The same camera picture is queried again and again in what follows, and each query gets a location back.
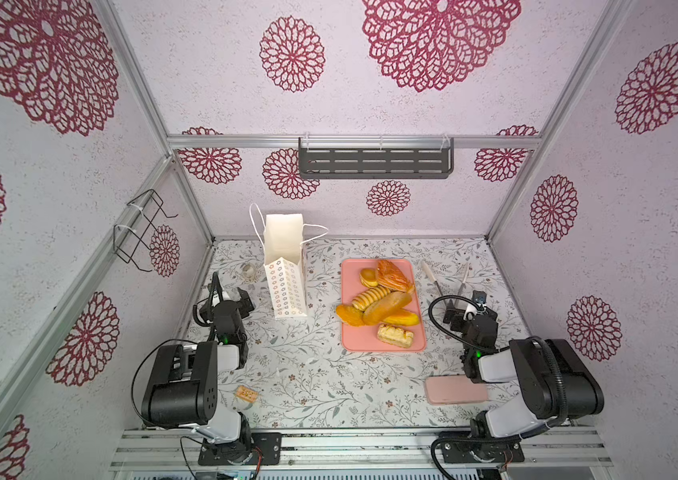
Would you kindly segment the white paper bag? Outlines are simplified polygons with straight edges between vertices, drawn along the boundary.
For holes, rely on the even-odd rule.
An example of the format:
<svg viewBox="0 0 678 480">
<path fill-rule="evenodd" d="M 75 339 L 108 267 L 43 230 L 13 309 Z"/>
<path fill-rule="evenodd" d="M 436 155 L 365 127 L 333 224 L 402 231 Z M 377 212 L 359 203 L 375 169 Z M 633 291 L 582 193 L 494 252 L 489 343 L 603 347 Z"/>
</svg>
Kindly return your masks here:
<svg viewBox="0 0 678 480">
<path fill-rule="evenodd" d="M 249 218 L 263 249 L 275 318 L 307 318 L 304 249 L 309 242 L 326 236 L 328 228 L 305 223 L 302 214 L 264 215 L 256 203 L 249 205 Z"/>
</svg>

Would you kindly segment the long baguette loaf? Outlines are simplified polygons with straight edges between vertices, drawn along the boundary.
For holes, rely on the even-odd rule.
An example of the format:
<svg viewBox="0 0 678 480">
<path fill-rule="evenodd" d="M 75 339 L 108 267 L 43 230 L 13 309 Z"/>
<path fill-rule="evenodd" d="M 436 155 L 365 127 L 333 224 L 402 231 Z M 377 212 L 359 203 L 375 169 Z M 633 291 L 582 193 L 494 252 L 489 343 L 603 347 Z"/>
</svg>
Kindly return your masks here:
<svg viewBox="0 0 678 480">
<path fill-rule="evenodd" d="M 410 293 L 400 291 L 391 292 L 363 312 L 365 325 L 373 326 L 381 323 L 386 317 L 403 309 L 411 301 L 412 296 Z"/>
</svg>

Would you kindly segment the small round bun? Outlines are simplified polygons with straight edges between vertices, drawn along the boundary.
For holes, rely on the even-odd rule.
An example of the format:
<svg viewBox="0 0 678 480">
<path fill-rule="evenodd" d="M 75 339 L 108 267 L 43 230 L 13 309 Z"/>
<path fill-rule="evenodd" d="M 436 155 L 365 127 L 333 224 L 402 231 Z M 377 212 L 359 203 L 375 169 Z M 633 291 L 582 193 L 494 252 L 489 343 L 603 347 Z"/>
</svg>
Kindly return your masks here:
<svg viewBox="0 0 678 480">
<path fill-rule="evenodd" d="M 374 268 L 364 268 L 360 271 L 360 282 L 366 288 L 378 286 L 377 272 Z"/>
</svg>

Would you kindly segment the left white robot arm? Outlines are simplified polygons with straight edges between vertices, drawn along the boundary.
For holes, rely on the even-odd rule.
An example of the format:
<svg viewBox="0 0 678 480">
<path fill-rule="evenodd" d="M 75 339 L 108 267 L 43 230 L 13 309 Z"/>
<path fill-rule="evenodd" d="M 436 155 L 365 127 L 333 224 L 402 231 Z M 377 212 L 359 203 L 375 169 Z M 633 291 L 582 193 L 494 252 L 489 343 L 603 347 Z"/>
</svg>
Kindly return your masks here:
<svg viewBox="0 0 678 480">
<path fill-rule="evenodd" d="M 244 319 L 254 304 L 243 289 L 238 299 L 226 295 L 218 273 L 207 289 L 208 297 L 193 306 L 192 319 L 209 330 L 208 339 L 161 342 L 138 365 L 153 361 L 141 400 L 134 397 L 135 380 L 129 397 L 144 426 L 189 430 L 201 437 L 202 460 L 243 464 L 255 451 L 251 428 L 244 414 L 222 404 L 218 377 L 247 363 Z"/>
</svg>

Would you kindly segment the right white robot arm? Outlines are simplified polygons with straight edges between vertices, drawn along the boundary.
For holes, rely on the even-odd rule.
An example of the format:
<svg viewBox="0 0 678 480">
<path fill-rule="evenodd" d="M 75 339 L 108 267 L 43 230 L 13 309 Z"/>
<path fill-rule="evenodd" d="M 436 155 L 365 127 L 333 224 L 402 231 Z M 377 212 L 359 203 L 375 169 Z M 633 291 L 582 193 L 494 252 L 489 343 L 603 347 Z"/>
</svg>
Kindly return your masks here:
<svg viewBox="0 0 678 480">
<path fill-rule="evenodd" d="M 522 441 L 603 411 L 603 390 L 568 341 L 529 336 L 499 348 L 495 311 L 460 295 L 437 297 L 427 317 L 462 344 L 461 360 L 472 384 L 516 382 L 520 389 L 503 405 L 477 414 L 468 430 L 439 434 L 430 455 L 442 474 L 444 463 L 498 463 L 502 469 L 521 463 Z"/>
</svg>

